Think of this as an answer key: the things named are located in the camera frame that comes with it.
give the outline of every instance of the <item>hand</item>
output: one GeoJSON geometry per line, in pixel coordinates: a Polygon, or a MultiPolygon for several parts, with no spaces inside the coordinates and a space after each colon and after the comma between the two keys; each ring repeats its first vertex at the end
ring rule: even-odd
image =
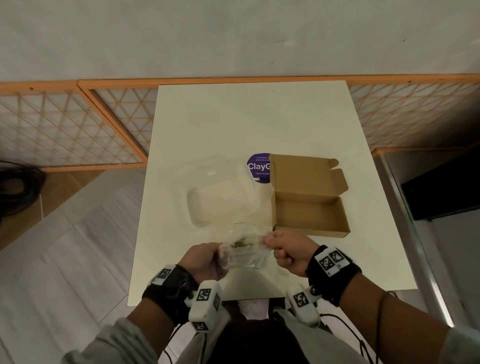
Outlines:
{"type": "Polygon", "coordinates": [[[274,231],[264,239],[265,245],[275,249],[274,257],[279,266],[290,273],[306,277],[305,270],[319,245],[306,235],[288,230],[274,231]]]}
{"type": "Polygon", "coordinates": [[[198,284],[204,280],[222,279],[227,272],[218,265],[220,245],[221,243],[203,243],[192,246],[179,261],[179,266],[185,268],[198,284]]]}

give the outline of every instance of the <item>person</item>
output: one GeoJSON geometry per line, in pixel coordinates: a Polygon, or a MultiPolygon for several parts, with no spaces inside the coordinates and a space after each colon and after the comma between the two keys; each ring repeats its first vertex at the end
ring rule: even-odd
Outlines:
{"type": "MultiPolygon", "coordinates": [[[[298,276],[308,276],[316,287],[319,282],[316,279],[322,273],[316,259],[325,246],[291,231],[272,232],[264,243],[274,249],[278,265],[298,276]]],[[[179,261],[180,271],[187,272],[197,288],[204,280],[223,277],[217,263],[218,247],[218,243],[195,245],[179,261]]],[[[383,363],[480,363],[478,332],[450,328],[386,293],[362,275],[351,259],[348,261],[350,270],[345,269],[342,276],[332,276],[338,275],[339,280],[329,283],[332,277],[325,276],[324,287],[316,289],[322,292],[322,298],[343,310],[383,363]]],[[[171,305],[163,291],[159,296],[148,292],[147,288],[127,318],[104,327],[82,352],[64,355],[62,364],[156,363],[176,324],[187,319],[182,310],[171,305]]],[[[352,347],[327,330],[308,327],[284,309],[276,309],[267,320],[227,316],[227,320],[217,325],[220,329],[216,327],[216,331],[206,336],[195,335],[177,362],[365,362],[352,347]]]]}

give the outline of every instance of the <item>person's left hand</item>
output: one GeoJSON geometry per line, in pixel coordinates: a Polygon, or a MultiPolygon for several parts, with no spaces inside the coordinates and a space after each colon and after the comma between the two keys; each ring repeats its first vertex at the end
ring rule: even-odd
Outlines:
{"type": "Polygon", "coordinates": [[[192,246],[179,261],[179,266],[185,268],[198,284],[204,280],[222,279],[227,272],[218,265],[220,245],[221,243],[203,243],[192,246]]]}

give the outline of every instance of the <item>orange metal frame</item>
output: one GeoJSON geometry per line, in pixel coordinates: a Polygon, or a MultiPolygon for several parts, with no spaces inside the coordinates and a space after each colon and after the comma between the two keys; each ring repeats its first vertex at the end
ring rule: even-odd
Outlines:
{"type": "MultiPolygon", "coordinates": [[[[96,90],[120,88],[157,88],[160,85],[199,85],[258,82],[346,81],[349,85],[408,84],[408,83],[478,83],[480,74],[390,74],[390,75],[340,75],[340,76],[280,76],[280,77],[214,77],[214,78],[152,78],[122,80],[71,80],[0,83],[0,95],[11,93],[46,92],[71,90],[79,94],[90,107],[117,133],[142,160],[141,163],[45,167],[45,171],[98,170],[111,168],[145,167],[148,155],[130,135],[96,90]]],[[[445,148],[379,148],[372,152],[390,153],[406,150],[445,150],[445,148]]]]}

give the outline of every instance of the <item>cardboard box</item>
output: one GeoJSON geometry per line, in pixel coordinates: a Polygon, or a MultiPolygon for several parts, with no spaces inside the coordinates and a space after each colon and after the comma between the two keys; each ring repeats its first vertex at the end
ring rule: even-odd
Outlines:
{"type": "Polygon", "coordinates": [[[350,232],[339,197],[348,189],[338,160],[270,154],[273,230],[343,238],[350,232]]]}

